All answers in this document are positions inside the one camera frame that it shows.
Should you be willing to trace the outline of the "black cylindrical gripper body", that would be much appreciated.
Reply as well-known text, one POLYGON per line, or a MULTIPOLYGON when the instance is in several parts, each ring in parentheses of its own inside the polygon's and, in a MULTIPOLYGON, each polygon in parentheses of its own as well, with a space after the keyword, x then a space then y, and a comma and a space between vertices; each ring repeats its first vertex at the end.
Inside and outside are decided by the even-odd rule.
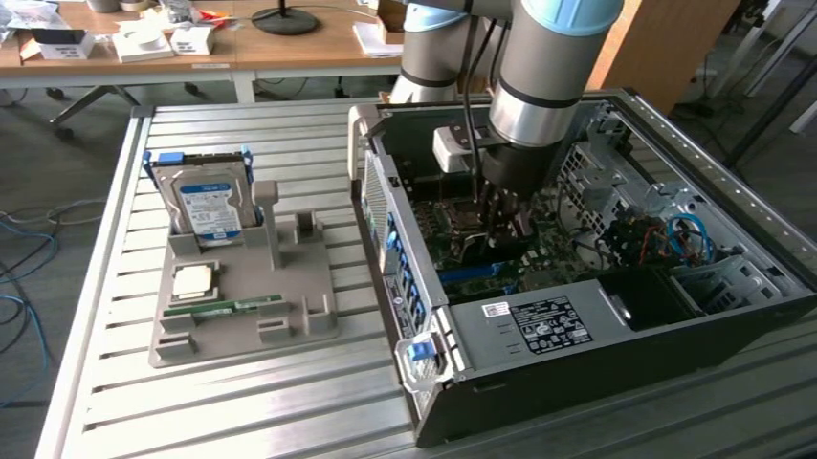
POLYGON ((513 143, 489 146, 482 155, 482 176, 518 197, 530 197, 543 186, 562 143, 522 147, 513 143))

